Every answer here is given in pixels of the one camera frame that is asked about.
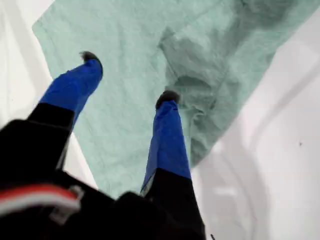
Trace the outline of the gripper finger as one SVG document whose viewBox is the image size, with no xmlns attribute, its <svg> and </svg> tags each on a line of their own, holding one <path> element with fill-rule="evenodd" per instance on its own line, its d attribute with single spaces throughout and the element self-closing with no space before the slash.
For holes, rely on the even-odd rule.
<svg viewBox="0 0 320 240">
<path fill-rule="evenodd" d="M 180 96 L 164 91 L 155 104 L 152 137 L 140 193 L 159 187 L 170 199 L 196 201 L 186 144 L 178 110 Z"/>
<path fill-rule="evenodd" d="M 70 134 L 87 100 L 103 78 L 103 66 L 90 51 L 81 54 L 83 64 L 62 73 L 49 85 L 27 118 L 34 138 Z"/>
</svg>

